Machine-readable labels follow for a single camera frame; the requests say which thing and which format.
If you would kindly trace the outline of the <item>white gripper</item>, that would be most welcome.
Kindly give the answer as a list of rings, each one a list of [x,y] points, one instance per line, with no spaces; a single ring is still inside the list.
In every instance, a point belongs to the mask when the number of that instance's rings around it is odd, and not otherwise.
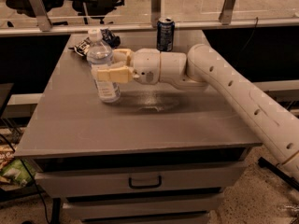
[[[159,81],[160,51],[157,49],[113,50],[113,67],[92,68],[92,75],[97,81],[128,83],[132,80],[145,85],[154,85]]]

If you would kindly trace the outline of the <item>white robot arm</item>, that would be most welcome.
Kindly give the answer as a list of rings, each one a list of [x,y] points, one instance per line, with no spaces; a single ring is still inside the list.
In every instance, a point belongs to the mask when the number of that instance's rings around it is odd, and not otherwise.
[[[299,179],[299,118],[278,104],[209,45],[196,44],[187,53],[157,49],[116,49],[114,62],[92,68],[97,81],[145,85],[168,83],[195,90],[211,85],[263,141],[292,177]]]

